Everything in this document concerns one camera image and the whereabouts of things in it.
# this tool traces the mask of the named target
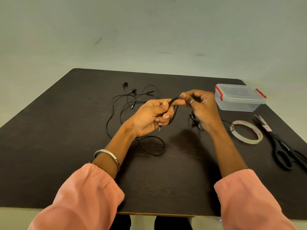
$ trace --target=ring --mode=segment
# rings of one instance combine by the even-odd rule
[[[190,102],[190,106],[191,106],[192,102],[194,102],[194,101],[195,101],[195,99],[193,99],[193,100]]]

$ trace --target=clear plastic box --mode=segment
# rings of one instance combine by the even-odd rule
[[[259,89],[247,85],[217,84],[215,100],[221,110],[253,112],[266,103],[266,96]]]

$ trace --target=dark wooden table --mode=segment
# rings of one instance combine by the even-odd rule
[[[138,91],[156,85],[162,98],[193,88],[214,92],[217,83],[244,85],[237,79],[73,69],[0,128],[0,206],[45,208],[52,203],[62,183],[109,142],[105,125],[111,114],[111,98],[124,93],[123,81]],[[120,127],[118,113],[125,102],[123,99],[115,106],[109,125],[112,134]],[[123,119],[136,109],[129,108]],[[153,133],[166,143],[162,156],[153,157],[138,143],[132,144],[117,178],[126,195],[119,212],[220,216],[213,185],[221,176],[213,143],[208,133],[199,134],[191,128],[189,112],[190,108],[179,107],[173,123]],[[307,152],[307,144],[267,105],[254,113],[219,113],[230,122],[250,123],[259,114],[289,145]],[[244,127],[237,127],[237,131],[255,137]],[[278,167],[266,134],[256,145],[231,138],[284,214],[307,220],[307,173],[297,165],[290,172]],[[161,150],[159,141],[150,139],[145,144],[153,151]]]

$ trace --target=pink sleeve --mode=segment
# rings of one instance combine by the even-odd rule
[[[231,229],[296,229],[253,170],[240,170],[214,185],[221,203],[222,224]]]
[[[59,189],[53,204],[42,210],[29,229],[109,229],[124,193],[102,169],[85,164]]]

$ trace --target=red latch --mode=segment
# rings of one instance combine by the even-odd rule
[[[216,86],[215,89],[217,89],[219,91],[220,99],[221,99],[221,101],[223,101],[223,93],[221,92],[220,88]]]
[[[261,94],[264,98],[267,98],[259,89],[256,89],[259,94]]]

